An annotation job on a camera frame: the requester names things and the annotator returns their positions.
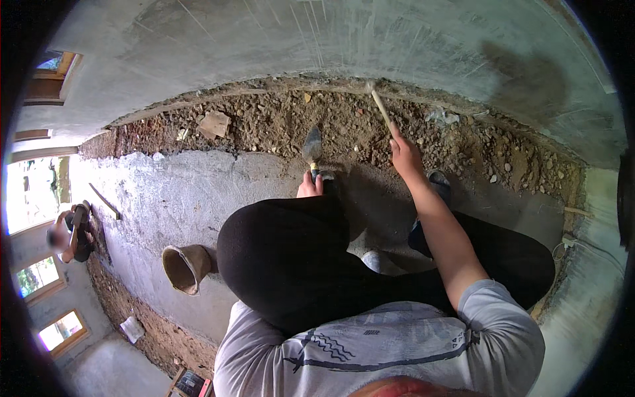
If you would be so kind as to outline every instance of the hand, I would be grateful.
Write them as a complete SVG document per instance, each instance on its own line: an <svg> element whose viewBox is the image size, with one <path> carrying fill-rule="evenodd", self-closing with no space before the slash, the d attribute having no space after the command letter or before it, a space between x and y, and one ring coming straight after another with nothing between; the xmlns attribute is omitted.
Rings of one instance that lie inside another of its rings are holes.
<svg viewBox="0 0 635 397"><path fill-rule="evenodd" d="M421 164L421 155L417 147L405 139L397 124L391 123L391 149L392 149L392 165L401 175L401 178L410 184L418 180L425 180L424 167Z"/></svg>
<svg viewBox="0 0 635 397"><path fill-rule="evenodd" d="M298 195L296 198L322 196L323 192L322 175L318 174L316 177L316 183L313 184L313 181L311 180L311 171L306 171L304 173L304 180L298 188Z"/></svg>

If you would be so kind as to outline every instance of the wire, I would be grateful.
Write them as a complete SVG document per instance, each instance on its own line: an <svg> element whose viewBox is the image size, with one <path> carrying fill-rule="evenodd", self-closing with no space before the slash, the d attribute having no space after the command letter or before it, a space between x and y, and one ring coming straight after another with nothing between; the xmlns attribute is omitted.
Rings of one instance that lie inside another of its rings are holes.
<svg viewBox="0 0 635 397"><path fill-rule="evenodd" d="M564 255L562 255L561 257L556 258L556 250L557 250L557 249L558 249L558 247L560 247L561 245L563 245L563 244L570 244L570 243L573 243L573 244L575 244L575 245L579 245L579 246L581 246L582 248L584 248L584 249L586 249L587 251L589 251L589 252L591 252L592 254L594 254L595 256L598 256L598 257L600 257L600 258L602 258L602 259L604 259L604 260L607 260L607 261L611 262L611 264L615 267L615 270L617 270L617 271L618 271L618 272L622 275L622 277L624 277L624 269L623 269L623 265L620 263L620 261L619 261L619 260L617 260L617 258L615 258L615 257L613 256L613 254L611 254L610 252L607 252L607 251L605 251L605 250L603 250L603 249L601 249L601 248L597 248L597 247L595 247L595 246L593 246L593 245L591 245L591 244L589 244L589 243L586 243L585 241L580 241L579 239L570 240L570 241L567 241L567 242L564 242L564 241L563 241L562 243L560 243L560 244L556 245L556 246L554 247L553 251L551 251L551 257L552 257L552 258L553 258L556 262L559 262L560 260L562 260L565 256L564 256ZM600 251L600 252L603 252L603 253L605 253L605 254L607 254L609 257L607 258L607 257L605 257L604 255L600 255L600 254L598 254L598 253L596 252L596 250L597 250L597 251Z"/></svg>

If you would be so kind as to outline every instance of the person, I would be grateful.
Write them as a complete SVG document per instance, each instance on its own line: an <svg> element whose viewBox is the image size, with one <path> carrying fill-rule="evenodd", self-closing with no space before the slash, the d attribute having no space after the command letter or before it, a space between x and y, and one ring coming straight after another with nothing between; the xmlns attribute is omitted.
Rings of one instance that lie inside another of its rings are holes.
<svg viewBox="0 0 635 397"><path fill-rule="evenodd" d="M55 223L46 231L46 242L60 260L69 263L72 259L86 262L93 246L88 239L88 217L90 204L84 200L73 205L69 211L59 214Z"/></svg>
<svg viewBox="0 0 635 397"><path fill-rule="evenodd" d="M308 173L298 198L239 209L218 235L218 270L240 301L215 360L217 396L531 389L545 344L527 310L551 287L551 253L528 236L451 212L436 190L446 194L449 185L426 177L418 149L394 123L391 133L392 163L418 215L408 244L437 268L371 270L381 271L380 255L365 255L367 266L347 252L342 205Z"/></svg>

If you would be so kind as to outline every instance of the hammer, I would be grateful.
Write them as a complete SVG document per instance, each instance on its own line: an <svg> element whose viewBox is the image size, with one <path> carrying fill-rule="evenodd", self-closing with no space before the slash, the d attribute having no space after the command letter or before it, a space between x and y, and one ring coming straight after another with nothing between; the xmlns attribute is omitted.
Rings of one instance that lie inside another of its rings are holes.
<svg viewBox="0 0 635 397"><path fill-rule="evenodd" d="M390 117L388 117L388 113L386 112L386 108L384 107L384 103L382 102L382 99L379 97L379 95L377 95L377 91L375 91L375 81L374 80L368 80L366 82L366 92L373 96L373 99L375 100L375 103L377 104L377 107L379 107L379 110L382 113L382 116L384 117L384 121L386 122L386 126L390 130L390 128L391 128L391 119L390 119Z"/></svg>

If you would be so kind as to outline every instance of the gray sneaker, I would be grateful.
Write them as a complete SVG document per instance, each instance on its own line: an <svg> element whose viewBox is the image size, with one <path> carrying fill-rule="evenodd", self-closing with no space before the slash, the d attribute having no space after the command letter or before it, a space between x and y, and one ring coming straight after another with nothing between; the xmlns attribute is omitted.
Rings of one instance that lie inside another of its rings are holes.
<svg viewBox="0 0 635 397"><path fill-rule="evenodd" d="M394 264L383 251L368 251L361 257L361 261L375 273L384 274L386 276L408 274L407 271Z"/></svg>

